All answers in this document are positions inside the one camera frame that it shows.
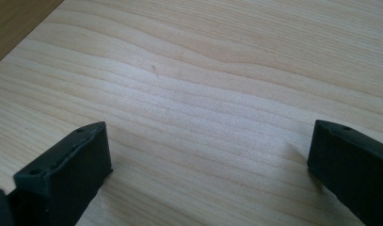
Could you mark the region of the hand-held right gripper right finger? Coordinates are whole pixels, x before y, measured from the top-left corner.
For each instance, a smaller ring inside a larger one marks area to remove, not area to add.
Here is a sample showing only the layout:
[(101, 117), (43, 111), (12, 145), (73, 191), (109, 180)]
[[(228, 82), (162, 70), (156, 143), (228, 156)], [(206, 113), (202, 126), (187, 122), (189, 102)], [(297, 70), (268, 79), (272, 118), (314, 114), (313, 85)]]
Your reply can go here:
[(383, 143), (350, 127), (318, 120), (308, 169), (366, 226), (383, 226)]

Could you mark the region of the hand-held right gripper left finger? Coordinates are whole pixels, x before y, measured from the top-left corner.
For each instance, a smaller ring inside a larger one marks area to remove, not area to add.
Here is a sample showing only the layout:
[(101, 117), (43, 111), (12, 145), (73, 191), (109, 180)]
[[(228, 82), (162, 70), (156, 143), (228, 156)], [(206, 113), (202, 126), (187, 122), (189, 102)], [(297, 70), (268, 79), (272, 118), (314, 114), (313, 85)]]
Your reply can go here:
[(75, 226), (111, 172), (106, 124), (74, 130), (13, 175), (15, 226)]

